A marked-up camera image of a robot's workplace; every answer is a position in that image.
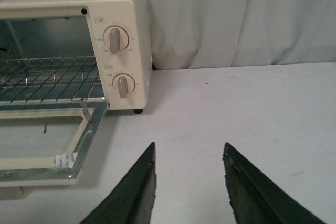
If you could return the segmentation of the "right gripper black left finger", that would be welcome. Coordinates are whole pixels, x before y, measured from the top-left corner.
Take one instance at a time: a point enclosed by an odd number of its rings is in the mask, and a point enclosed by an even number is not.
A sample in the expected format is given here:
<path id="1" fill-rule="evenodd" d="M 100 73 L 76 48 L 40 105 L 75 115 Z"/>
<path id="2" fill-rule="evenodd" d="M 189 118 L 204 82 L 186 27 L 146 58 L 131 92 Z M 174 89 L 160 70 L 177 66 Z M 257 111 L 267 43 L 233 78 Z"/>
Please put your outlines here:
<path id="1" fill-rule="evenodd" d="M 157 176 L 152 142 L 113 191 L 82 223 L 150 223 Z"/>

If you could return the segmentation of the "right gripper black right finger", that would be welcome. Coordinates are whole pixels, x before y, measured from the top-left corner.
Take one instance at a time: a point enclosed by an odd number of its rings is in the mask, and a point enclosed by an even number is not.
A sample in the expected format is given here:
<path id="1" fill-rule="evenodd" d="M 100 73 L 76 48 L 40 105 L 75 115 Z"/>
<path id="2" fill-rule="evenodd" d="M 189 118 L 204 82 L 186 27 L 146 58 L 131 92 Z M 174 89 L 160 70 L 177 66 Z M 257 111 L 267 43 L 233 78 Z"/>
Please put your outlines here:
<path id="1" fill-rule="evenodd" d="M 228 142 L 224 145 L 223 162 L 237 223 L 323 223 Z"/>

